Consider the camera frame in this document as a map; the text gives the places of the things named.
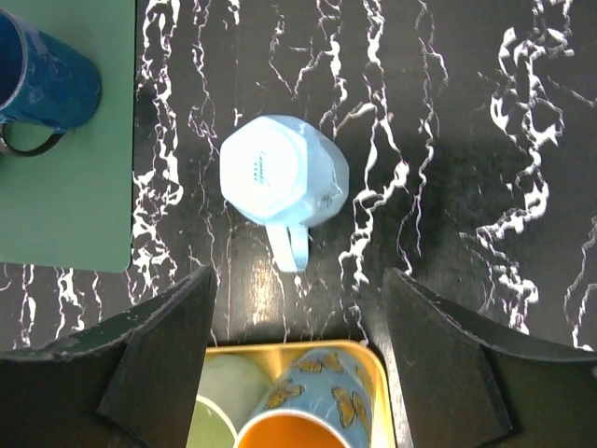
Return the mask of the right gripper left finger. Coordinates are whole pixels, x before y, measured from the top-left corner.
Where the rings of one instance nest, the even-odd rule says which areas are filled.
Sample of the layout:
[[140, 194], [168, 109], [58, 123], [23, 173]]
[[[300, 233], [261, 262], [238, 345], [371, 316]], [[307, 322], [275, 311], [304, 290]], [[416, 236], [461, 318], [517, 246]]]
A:
[[97, 408], [108, 447], [187, 445], [215, 294], [214, 270], [199, 268], [134, 330]]

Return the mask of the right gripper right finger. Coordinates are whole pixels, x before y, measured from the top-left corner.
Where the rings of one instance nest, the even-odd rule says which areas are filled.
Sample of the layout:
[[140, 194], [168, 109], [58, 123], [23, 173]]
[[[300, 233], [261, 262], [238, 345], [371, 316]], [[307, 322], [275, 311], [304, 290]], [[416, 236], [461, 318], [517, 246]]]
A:
[[513, 430], [480, 345], [396, 268], [383, 275], [382, 299], [402, 397], [416, 447], [481, 447]]

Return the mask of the light green mug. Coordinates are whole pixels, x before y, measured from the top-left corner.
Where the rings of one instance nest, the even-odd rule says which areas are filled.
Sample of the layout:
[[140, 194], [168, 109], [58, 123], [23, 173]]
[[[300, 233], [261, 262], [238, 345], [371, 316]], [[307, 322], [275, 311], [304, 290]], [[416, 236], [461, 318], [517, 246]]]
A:
[[208, 357], [201, 372], [187, 446], [232, 447], [270, 386], [268, 374], [248, 357]]

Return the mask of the blue butterfly mug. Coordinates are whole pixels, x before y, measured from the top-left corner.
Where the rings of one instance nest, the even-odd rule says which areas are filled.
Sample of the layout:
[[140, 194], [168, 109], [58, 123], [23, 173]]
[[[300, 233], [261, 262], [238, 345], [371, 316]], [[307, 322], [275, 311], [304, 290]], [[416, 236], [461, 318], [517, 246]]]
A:
[[273, 382], [239, 432], [237, 447], [369, 447], [374, 387], [338, 348], [307, 351]]

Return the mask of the light blue mug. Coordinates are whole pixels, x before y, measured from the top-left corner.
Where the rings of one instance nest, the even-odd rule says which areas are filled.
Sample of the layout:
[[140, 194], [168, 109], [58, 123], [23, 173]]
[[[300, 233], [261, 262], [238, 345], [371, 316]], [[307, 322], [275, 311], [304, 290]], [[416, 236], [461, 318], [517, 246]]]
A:
[[334, 217], [349, 193], [350, 168], [310, 123], [263, 115], [221, 145], [220, 188], [242, 215], [265, 228], [280, 271], [303, 272], [309, 229]]

